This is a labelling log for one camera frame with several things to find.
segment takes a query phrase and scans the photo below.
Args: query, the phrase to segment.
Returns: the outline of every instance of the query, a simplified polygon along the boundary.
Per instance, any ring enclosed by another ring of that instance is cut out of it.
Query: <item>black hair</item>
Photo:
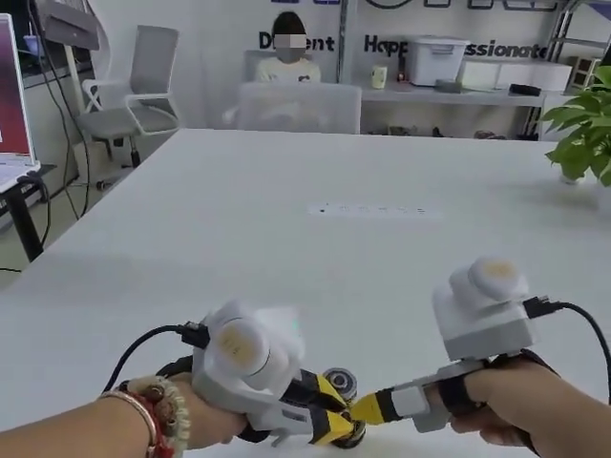
[[[283,11],[278,14],[271,29],[271,36],[305,35],[306,26],[295,11]]]

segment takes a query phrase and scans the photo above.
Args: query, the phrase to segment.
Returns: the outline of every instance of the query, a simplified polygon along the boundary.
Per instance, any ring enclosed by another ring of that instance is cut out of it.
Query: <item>laptop screen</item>
[[[18,62],[11,17],[0,14],[0,154],[33,160]]]

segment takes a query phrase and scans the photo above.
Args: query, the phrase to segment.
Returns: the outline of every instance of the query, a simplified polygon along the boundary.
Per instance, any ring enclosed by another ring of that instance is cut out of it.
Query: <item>white table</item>
[[[232,298],[301,307],[305,366],[357,375],[360,392],[447,362],[434,286],[482,254],[523,266],[534,294],[611,319],[609,225],[587,186],[558,182],[551,144],[448,138],[181,131],[0,296],[0,428],[93,399],[137,336],[203,317]],[[312,216],[318,203],[396,205],[442,219]],[[536,348],[604,398],[594,334],[570,312],[540,324]],[[122,376],[189,349],[158,337]],[[202,456],[342,455],[237,441]],[[371,427],[352,456],[529,456],[449,429]]]

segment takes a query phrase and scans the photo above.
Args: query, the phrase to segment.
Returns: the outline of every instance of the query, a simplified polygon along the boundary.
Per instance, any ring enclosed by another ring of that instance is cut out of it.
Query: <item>beaded bracelet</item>
[[[180,458],[187,449],[189,412],[179,389],[170,380],[157,376],[134,379],[102,394],[108,396],[129,402],[146,421],[151,432],[147,458]]]

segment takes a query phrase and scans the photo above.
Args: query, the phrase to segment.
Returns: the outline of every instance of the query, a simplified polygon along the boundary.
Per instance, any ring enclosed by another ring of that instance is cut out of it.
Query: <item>white shirt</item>
[[[256,80],[259,82],[299,83],[321,82],[321,69],[307,59],[286,64],[278,57],[269,57],[259,62]]]

